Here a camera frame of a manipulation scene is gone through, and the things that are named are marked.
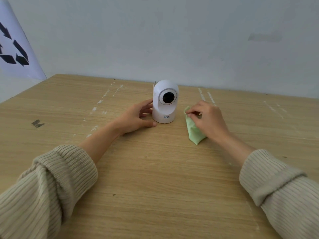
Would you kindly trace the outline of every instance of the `person's left hand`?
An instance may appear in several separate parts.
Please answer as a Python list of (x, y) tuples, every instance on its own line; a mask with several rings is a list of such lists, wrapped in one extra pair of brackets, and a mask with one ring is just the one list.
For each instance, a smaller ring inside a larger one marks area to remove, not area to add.
[(156, 122), (142, 120), (141, 117), (147, 116), (146, 113), (152, 113), (153, 99), (142, 101), (138, 104), (130, 106), (115, 121), (121, 130), (121, 133), (133, 132), (142, 127), (154, 127)]

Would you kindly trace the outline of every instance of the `recycling symbol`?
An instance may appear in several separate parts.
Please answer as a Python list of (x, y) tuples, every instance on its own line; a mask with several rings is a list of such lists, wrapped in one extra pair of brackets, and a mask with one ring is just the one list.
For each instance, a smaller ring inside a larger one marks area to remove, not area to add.
[[(3, 35), (9, 39), (12, 40), (11, 35), (8, 31), (7, 28), (5, 28), (2, 23), (0, 22), (0, 30), (3, 32)], [(29, 65), (29, 59), (28, 59), (28, 55), (26, 54), (26, 52), (24, 51), (24, 49), (20, 46), (20, 44), (18, 44), (18, 42), (16, 40), (13, 41), (13, 45), (17, 48), (17, 50), (22, 54), (22, 56), (19, 56), (18, 54), (16, 54), (16, 58), (14, 59), (13, 56), (11, 55), (5, 55), (2, 54), (2, 50), (1, 48), (3, 48), (3, 46), (0, 44), (0, 57), (6, 61), (8, 64), (17, 64), (17, 62), (19, 64), (21, 64), (23, 67), (25, 65)]]

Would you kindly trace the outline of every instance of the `beige sweater sleeve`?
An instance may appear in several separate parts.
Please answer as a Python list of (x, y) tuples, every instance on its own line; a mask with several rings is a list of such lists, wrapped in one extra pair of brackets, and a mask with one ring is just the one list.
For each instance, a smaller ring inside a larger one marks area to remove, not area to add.
[(239, 180), (283, 238), (319, 238), (319, 185), (303, 171), (256, 150), (246, 159)]
[(93, 161), (77, 146), (36, 157), (17, 184), (0, 195), (0, 237), (54, 238), (96, 180)]

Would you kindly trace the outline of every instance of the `wall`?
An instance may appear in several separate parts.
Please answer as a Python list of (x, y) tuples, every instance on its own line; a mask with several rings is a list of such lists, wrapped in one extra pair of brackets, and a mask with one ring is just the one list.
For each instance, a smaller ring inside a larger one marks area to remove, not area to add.
[(319, 95), (319, 0), (9, 1), (47, 77)]

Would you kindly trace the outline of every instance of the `wood grain surface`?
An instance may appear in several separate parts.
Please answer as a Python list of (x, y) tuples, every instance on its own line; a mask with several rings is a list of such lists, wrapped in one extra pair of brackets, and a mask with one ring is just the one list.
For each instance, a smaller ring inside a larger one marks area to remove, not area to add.
[[(55, 75), (3, 102), (0, 192), (37, 155), (78, 144), (152, 95), (152, 83)], [(188, 139), (183, 110), (201, 95), (242, 140), (319, 181), (317, 100), (180, 86), (174, 122), (116, 140), (58, 238), (280, 238), (227, 155), (208, 139), (198, 146)]]

